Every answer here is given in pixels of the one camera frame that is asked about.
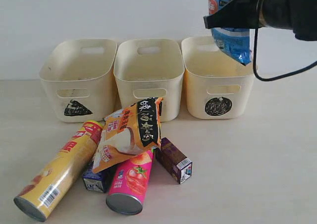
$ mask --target potato chip can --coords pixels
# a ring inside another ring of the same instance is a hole
[[[153,150],[148,150],[118,165],[106,198],[111,210],[124,215],[142,211],[152,160]]]
[[[14,199],[26,215],[44,222],[94,155],[102,126],[87,121]]]

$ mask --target orange snack bag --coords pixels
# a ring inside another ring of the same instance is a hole
[[[98,173],[153,148],[160,148],[160,108],[163,98],[148,98],[105,118],[93,165]]]

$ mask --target plastic storage bin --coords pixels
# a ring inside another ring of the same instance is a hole
[[[99,121],[113,112],[116,48],[116,42],[107,39],[66,41],[55,48],[40,78],[60,120]]]
[[[187,109],[200,119],[227,119],[243,114],[254,75],[221,52],[212,37],[183,40]]]
[[[184,71],[182,54],[174,40],[122,43],[114,63],[122,107],[148,97],[163,97],[161,121],[173,120],[179,113]]]

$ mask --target snack bag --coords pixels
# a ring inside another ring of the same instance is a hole
[[[231,0],[208,0],[209,14],[221,10]],[[241,28],[212,28],[212,36],[219,49],[243,65],[251,62],[250,30]]]
[[[160,148],[162,98],[149,98],[105,118],[96,151],[93,173],[133,158],[151,148]]]

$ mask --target can lid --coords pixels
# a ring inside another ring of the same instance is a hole
[[[140,200],[132,195],[124,193],[113,193],[108,195],[106,204],[111,210],[124,215],[136,215],[143,209]]]
[[[40,222],[46,221],[45,215],[40,210],[38,210],[30,201],[21,197],[15,197],[13,201],[16,206],[29,217]]]

